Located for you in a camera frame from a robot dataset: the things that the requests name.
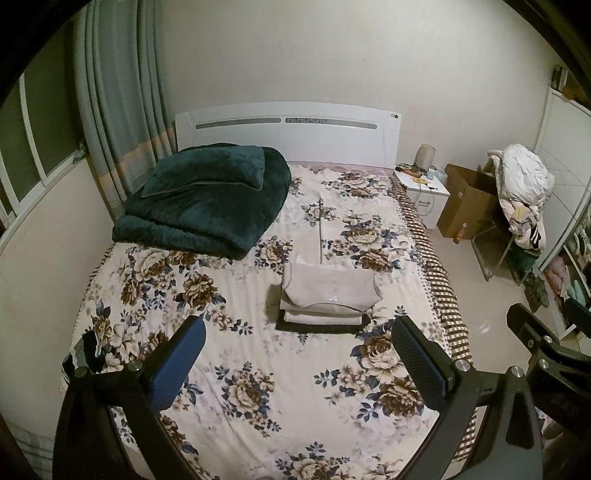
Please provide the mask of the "beige garment with black collar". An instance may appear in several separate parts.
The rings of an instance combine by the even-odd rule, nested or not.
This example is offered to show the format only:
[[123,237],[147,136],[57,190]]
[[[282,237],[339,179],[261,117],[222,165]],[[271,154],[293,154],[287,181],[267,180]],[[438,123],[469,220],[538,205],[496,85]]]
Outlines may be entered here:
[[346,316],[382,299],[373,271],[331,265],[287,264],[280,303],[284,309]]

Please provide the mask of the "pile of clothes on chair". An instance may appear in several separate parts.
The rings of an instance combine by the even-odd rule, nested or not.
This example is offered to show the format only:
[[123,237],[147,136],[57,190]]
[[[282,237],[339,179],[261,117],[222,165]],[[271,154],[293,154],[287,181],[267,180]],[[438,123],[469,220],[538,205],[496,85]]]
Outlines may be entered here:
[[554,175],[522,144],[487,154],[485,170],[494,174],[499,204],[515,243],[524,250],[541,252],[547,240],[544,206],[553,193]]

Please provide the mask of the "white wardrobe shelf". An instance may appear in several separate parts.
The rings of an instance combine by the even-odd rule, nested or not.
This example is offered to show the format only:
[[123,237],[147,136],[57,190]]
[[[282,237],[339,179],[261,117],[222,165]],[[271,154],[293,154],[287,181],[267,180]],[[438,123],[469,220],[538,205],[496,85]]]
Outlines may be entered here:
[[546,273],[556,257],[565,255],[567,268],[577,271],[567,241],[590,201],[590,110],[549,88],[534,151],[555,177],[544,206],[546,248],[536,270]]

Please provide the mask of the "brown cardboard box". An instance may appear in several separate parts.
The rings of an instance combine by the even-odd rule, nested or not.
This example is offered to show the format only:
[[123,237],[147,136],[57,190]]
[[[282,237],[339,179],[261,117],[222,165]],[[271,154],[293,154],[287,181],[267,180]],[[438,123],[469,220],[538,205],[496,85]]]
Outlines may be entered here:
[[462,239],[472,239],[491,224],[498,204],[496,181],[486,173],[454,164],[448,164],[445,172],[450,197],[438,229],[444,238],[453,238],[466,225]]

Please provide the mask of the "floral bed sheet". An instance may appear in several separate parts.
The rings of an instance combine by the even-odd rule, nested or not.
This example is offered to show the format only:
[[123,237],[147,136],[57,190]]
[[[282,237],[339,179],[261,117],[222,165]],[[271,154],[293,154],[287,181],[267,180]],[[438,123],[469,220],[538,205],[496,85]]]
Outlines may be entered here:
[[[372,274],[355,334],[276,329],[288,263]],[[72,340],[101,370],[147,357],[188,316],[206,341],[164,428],[203,479],[393,479],[437,419],[391,340],[400,316],[453,358],[468,329],[414,203],[389,173],[291,170],[279,217],[242,260],[117,243],[92,273]]]

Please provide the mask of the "white nightstand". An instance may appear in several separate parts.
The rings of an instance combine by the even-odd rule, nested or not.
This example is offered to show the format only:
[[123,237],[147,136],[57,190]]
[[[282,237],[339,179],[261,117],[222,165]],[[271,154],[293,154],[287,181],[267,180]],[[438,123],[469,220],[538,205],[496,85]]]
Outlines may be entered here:
[[415,177],[399,170],[394,175],[406,189],[425,227],[434,230],[450,197],[449,191],[437,178]]

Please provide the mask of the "folded black garment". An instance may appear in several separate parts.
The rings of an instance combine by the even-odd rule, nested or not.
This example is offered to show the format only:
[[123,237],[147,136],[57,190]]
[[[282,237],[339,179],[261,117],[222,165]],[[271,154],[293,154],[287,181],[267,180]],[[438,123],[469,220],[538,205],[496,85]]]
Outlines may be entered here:
[[302,333],[302,334],[353,334],[356,335],[363,328],[366,328],[370,325],[370,316],[368,314],[363,314],[361,316],[361,323],[359,325],[347,325],[344,323],[340,324],[321,324],[321,325],[311,325],[311,324],[300,324],[300,323],[293,323],[287,322],[284,319],[286,316],[286,311],[280,310],[280,315],[276,320],[276,330],[284,331],[284,332],[294,332],[294,333]]

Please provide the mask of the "folded white garment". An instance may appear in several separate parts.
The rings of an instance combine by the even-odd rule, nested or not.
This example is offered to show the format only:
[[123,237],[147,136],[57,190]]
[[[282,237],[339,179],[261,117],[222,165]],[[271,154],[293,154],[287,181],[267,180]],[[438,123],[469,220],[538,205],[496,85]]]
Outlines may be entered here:
[[363,323],[363,316],[339,316],[327,313],[303,313],[286,310],[283,313],[283,320],[288,323],[311,326],[359,326]]

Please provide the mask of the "beige lamp on nightstand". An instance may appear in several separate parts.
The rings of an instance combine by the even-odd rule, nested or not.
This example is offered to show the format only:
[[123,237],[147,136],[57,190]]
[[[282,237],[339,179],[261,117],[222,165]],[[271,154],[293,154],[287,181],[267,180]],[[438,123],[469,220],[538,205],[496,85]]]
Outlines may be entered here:
[[436,148],[429,144],[422,144],[415,155],[414,164],[423,171],[428,171],[433,165]]

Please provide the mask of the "dark green folded blanket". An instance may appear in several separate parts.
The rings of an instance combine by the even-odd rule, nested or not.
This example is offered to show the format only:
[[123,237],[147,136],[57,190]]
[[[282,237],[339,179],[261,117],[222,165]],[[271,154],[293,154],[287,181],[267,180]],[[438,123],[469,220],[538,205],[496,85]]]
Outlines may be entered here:
[[245,257],[283,208],[291,174],[279,151],[262,147],[263,188],[193,186],[178,193],[142,197],[144,185],[126,201],[112,239],[229,259]]

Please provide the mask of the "dark green pillow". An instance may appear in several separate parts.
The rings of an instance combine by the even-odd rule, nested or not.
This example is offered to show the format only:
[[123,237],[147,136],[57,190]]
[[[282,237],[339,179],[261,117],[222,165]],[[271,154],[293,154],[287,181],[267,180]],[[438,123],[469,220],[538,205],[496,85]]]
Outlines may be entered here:
[[266,158],[262,147],[213,145],[190,148],[158,162],[142,197],[178,193],[193,186],[239,185],[263,188]]

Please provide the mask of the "teal curtain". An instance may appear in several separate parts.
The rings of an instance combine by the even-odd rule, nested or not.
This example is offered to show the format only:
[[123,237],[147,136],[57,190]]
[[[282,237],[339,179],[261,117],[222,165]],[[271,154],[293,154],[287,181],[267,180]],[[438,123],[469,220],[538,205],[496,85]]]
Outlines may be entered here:
[[74,79],[91,168],[110,214],[176,150],[160,62],[160,2],[92,1],[75,16]]

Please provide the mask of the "white bed headboard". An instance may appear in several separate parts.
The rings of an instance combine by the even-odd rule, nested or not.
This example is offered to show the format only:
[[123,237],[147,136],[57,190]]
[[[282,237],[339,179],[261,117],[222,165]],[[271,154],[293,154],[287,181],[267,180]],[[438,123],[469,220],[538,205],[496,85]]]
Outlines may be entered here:
[[177,148],[257,145],[287,161],[394,168],[402,115],[354,105],[262,102],[199,108],[174,118]]

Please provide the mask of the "metal frame chair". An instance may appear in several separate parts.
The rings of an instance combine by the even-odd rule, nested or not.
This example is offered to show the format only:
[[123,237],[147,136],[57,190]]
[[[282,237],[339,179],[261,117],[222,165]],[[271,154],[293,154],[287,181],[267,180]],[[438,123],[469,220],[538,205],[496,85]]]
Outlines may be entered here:
[[540,257],[538,251],[518,246],[515,236],[496,224],[477,233],[471,245],[486,281],[495,277],[511,278],[520,285]]

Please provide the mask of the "window frame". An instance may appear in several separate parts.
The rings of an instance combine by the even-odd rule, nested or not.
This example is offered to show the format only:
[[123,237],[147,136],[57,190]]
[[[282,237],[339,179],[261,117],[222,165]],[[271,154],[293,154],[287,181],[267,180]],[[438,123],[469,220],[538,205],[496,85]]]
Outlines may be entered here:
[[84,156],[65,67],[29,67],[1,106],[1,231],[9,231]]

